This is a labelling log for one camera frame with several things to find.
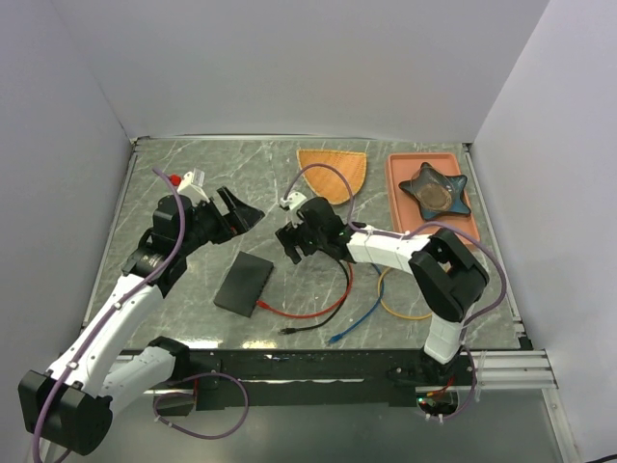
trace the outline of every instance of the gray floor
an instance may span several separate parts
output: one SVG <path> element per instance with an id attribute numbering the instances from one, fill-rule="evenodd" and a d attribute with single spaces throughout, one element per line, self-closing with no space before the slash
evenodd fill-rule
<path id="1" fill-rule="evenodd" d="M 439 425 L 415 409 L 385 405 L 254 407 L 235 434 L 201 441 L 153 422 L 144 397 L 114 421 L 104 443 L 80 462 L 413 462 L 562 461 L 540 391 L 483 392 L 464 414 Z M 181 425 L 219 433 L 239 409 L 194 413 Z"/>

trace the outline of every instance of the blue cable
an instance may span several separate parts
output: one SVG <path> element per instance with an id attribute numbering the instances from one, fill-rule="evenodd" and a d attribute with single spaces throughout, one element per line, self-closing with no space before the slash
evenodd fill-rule
<path id="1" fill-rule="evenodd" d="M 377 272 L 377 274 L 381 277 L 382 275 L 382 271 L 379 269 L 379 267 L 377 265 L 375 265 L 374 263 L 372 264 L 373 268 L 375 269 L 375 271 Z M 373 312 L 375 312 L 375 310 L 379 307 L 379 304 L 382 302 L 382 298 L 384 297 L 384 284 L 382 283 L 382 288 L 379 291 L 379 297 L 377 298 L 377 301 L 375 301 L 375 305 L 373 307 L 371 307 L 370 311 L 368 311 L 367 313 L 365 313 L 363 316 L 361 316 L 356 323 L 354 323 L 353 325 L 351 325 L 349 328 L 347 328 L 345 331 L 342 331 L 340 333 L 338 333 L 337 335 L 332 336 L 329 340 L 328 340 L 328 344 L 334 344 L 335 342 L 339 342 L 340 340 L 343 339 L 344 336 L 346 336 L 349 332 L 355 330 L 356 328 L 358 328 L 358 325 L 360 325 L 363 321 L 365 321 Z"/>

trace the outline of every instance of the white backdrop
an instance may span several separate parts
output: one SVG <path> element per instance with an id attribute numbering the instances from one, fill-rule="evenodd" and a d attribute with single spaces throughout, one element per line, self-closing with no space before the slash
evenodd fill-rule
<path id="1" fill-rule="evenodd" d="M 552 0 L 474 144 L 584 460 L 617 451 L 617 3 Z"/>
<path id="2" fill-rule="evenodd" d="M 52 0 L 130 137 L 472 141 L 547 0 Z"/>
<path id="3" fill-rule="evenodd" d="M 0 460 L 23 461 L 17 384 L 79 333 L 130 146 L 47 0 L 0 14 Z"/>

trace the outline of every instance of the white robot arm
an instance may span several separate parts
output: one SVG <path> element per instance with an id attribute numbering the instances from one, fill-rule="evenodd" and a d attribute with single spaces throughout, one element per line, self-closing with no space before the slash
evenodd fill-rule
<path id="1" fill-rule="evenodd" d="M 465 317 L 489 282 L 487 271 L 452 231 L 404 239 L 366 224 L 343 224 L 324 198 L 307 200 L 298 192 L 281 199 L 280 206 L 289 222 L 277 238 L 294 263 L 301 259 L 300 248 L 305 256 L 319 250 L 413 274 L 433 311 L 423 351 L 437 366 L 448 366 L 461 350 Z"/>
<path id="2" fill-rule="evenodd" d="M 34 450 L 42 437 L 86 455 L 96 449 L 114 415 L 127 404 L 156 384 L 186 376 L 188 347 L 166 338 L 152 341 L 127 365 L 112 372 L 110 368 L 140 323 L 161 306 L 182 276 L 187 256 L 206 243 L 224 243 L 247 232 L 264 217 L 225 187 L 217 190 L 228 208 L 222 215 L 203 192 L 203 178 L 199 170 L 178 178 L 179 196 L 158 202 L 152 227 L 128 258 L 96 317 L 45 373 L 31 370 L 22 378 L 19 399 L 26 429 L 35 434 Z M 181 223 L 184 234 L 178 243 Z M 36 452 L 35 461 L 40 461 L 37 457 Z"/>

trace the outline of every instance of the gray marble surface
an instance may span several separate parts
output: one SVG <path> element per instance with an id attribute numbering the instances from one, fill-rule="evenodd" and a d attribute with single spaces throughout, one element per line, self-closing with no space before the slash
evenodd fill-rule
<path id="1" fill-rule="evenodd" d="M 380 229 L 391 230 L 384 163 L 392 152 L 451 151 L 456 153 L 463 174 L 469 177 L 471 209 L 480 229 L 481 239 L 491 238 L 482 213 L 469 164 L 460 144 L 415 144 L 365 140 L 141 140 L 130 177 L 120 217 L 114 231 L 104 269 L 95 292 L 92 319 L 109 297 L 126 258 L 135 249 L 143 231 L 151 224 L 157 201 L 168 194 L 165 185 L 152 172 L 156 166 L 168 174 L 183 175 L 198 167 L 206 173 L 205 190 L 216 196 L 216 188 L 227 186 L 240 200 L 266 212 L 266 217 L 252 231 L 230 242 L 206 245 L 188 259 L 188 270 L 165 300 L 135 332 L 127 348 L 141 349 L 158 336 L 167 336 L 194 348 L 419 348 L 429 330 L 429 320 L 407 321 L 395 318 L 379 308 L 368 320 L 340 342 L 329 346 L 330 336 L 346 329 L 373 305 L 376 273 L 370 265 L 355 265 L 354 286 L 340 313 L 325 327 L 290 336 L 278 334 L 282 327 L 306 326 L 314 320 L 290 320 L 260 308 L 251 318 L 219 309 L 212 303 L 223 279 L 239 251 L 251 253 L 275 264 L 275 270 L 262 293 L 271 306 L 291 313 L 313 313 L 332 304 L 344 291 L 344 277 L 334 262 L 324 255 L 314 255 L 294 265 L 274 236 L 285 223 L 277 206 L 288 182 L 298 172 L 296 150 L 324 148 L 365 151 L 367 173 L 357 198 L 355 217 Z M 303 180 L 296 189 L 306 195 L 311 191 Z M 344 216 L 347 204 L 337 206 Z M 486 259 L 476 253 L 483 263 Z M 499 291 L 496 271 L 490 268 L 491 282 L 478 309 L 495 300 Z M 391 307 L 406 314 L 427 313 L 413 278 L 402 272 L 386 277 L 386 300 Z M 476 320 L 469 328 L 469 345 L 473 348 L 518 348 L 512 313 L 508 301 Z"/>

